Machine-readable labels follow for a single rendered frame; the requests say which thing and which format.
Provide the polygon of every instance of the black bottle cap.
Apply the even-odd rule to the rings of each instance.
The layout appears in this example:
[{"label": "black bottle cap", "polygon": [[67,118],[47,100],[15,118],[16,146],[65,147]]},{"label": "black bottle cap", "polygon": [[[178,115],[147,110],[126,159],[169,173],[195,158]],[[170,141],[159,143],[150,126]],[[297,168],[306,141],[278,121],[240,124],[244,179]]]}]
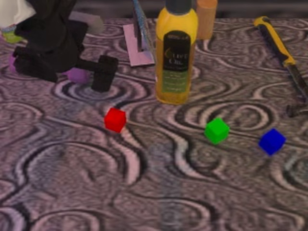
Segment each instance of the black bottle cap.
[{"label": "black bottle cap", "polygon": [[166,0],[166,9],[171,14],[187,14],[192,8],[192,0]]}]

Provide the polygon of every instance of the red cube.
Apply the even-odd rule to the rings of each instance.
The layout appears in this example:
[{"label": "red cube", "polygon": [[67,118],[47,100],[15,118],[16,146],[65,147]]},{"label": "red cube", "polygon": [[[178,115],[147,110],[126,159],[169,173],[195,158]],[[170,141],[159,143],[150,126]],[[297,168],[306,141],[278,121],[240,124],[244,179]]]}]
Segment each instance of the red cube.
[{"label": "red cube", "polygon": [[126,124],[126,114],[119,109],[110,108],[104,118],[104,122],[107,129],[115,132],[121,132],[122,128]]}]

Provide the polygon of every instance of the dark background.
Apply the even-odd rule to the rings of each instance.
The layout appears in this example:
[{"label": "dark background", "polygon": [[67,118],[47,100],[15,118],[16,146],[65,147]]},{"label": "dark background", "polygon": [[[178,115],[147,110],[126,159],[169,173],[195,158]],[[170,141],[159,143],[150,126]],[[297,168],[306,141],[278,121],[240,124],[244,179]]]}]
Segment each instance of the dark background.
[{"label": "dark background", "polygon": [[[165,0],[140,0],[145,14],[157,18]],[[76,10],[103,18],[131,17],[131,0],[78,0]],[[308,0],[218,0],[217,18],[308,18]]]}]

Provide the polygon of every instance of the swirl patterned surface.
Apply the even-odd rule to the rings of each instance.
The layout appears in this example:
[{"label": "swirl patterned surface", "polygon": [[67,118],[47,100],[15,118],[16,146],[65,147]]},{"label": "swirl patterned surface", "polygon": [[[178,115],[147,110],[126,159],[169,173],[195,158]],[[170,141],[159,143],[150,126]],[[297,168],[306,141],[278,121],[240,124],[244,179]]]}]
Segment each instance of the swirl patterned surface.
[{"label": "swirl patterned surface", "polygon": [[[217,20],[197,43],[180,106],[155,99],[153,66],[129,66],[130,22],[85,38],[84,58],[120,61],[103,94],[11,74],[1,41],[0,230],[308,231],[308,120],[286,116],[296,90],[253,20]],[[308,77],[308,20],[272,23]],[[127,113],[120,134],[104,128],[111,107]],[[215,117],[231,128],[219,145],[203,135]],[[287,142],[269,158],[257,142],[271,128]]]}]

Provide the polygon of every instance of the olive oil bottle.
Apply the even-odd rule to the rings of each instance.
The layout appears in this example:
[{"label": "olive oil bottle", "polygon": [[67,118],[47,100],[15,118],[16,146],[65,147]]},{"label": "olive oil bottle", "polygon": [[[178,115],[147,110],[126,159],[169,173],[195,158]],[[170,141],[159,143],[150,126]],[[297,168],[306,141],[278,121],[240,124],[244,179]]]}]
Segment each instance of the olive oil bottle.
[{"label": "olive oil bottle", "polygon": [[166,0],[156,25],[156,97],[183,104],[191,87],[198,17],[192,0]]}]

